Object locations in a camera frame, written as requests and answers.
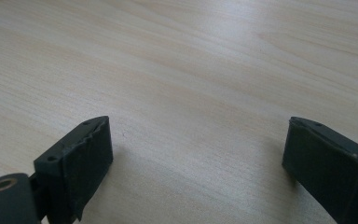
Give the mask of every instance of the cylindrical hole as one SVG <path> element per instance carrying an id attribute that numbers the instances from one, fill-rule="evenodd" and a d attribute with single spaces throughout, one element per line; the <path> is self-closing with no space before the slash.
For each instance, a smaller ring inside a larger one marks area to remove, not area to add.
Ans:
<path id="1" fill-rule="evenodd" d="M 48 161 L 56 161 L 56 160 L 57 160 L 57 157 L 54 157 L 54 156 L 48 157 Z"/>
<path id="2" fill-rule="evenodd" d="M 5 189 L 10 189 L 16 183 L 17 183 L 16 178 L 6 178 L 3 180 L 0 180 L 0 191 L 5 190 Z"/>

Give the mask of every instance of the black plastic part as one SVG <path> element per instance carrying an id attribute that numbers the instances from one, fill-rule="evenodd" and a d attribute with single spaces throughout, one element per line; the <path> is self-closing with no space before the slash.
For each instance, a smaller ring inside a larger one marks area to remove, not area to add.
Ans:
<path id="1" fill-rule="evenodd" d="M 0 224 L 36 224 L 34 195 L 26 174 L 0 177 Z"/>
<path id="2" fill-rule="evenodd" d="M 109 118 L 84 121 L 34 161 L 31 177 L 0 177 L 0 224 L 80 220 L 112 162 Z"/>
<path id="3" fill-rule="evenodd" d="M 358 144 L 328 127 L 291 118 L 282 166 L 340 224 L 358 224 Z"/>

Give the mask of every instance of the light wood surface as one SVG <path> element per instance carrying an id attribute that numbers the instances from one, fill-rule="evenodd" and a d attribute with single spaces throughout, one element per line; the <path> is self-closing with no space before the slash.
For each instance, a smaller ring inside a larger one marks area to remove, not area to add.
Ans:
<path id="1" fill-rule="evenodd" d="M 358 0 L 0 0 L 0 175 L 101 115 L 81 223 L 335 223 L 281 161 L 291 116 L 358 142 Z"/>

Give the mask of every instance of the hole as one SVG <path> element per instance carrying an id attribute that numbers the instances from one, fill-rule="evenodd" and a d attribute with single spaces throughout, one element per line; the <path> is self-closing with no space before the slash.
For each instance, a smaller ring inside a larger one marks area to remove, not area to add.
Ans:
<path id="1" fill-rule="evenodd" d="M 15 178 L 6 178 L 3 180 L 0 180 L 0 191 L 5 190 L 5 189 L 10 189 L 16 183 L 17 183 L 17 179 L 15 179 Z"/>
<path id="2" fill-rule="evenodd" d="M 48 161 L 56 161 L 57 157 L 48 157 Z"/>

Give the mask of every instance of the table surface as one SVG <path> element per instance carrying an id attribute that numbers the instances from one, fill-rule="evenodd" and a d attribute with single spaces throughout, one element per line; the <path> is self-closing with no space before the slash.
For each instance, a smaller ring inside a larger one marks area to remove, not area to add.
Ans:
<path id="1" fill-rule="evenodd" d="M 335 223 L 281 162 L 292 116 L 358 142 L 358 0 L 0 0 L 0 175 L 101 115 L 81 223 Z"/>

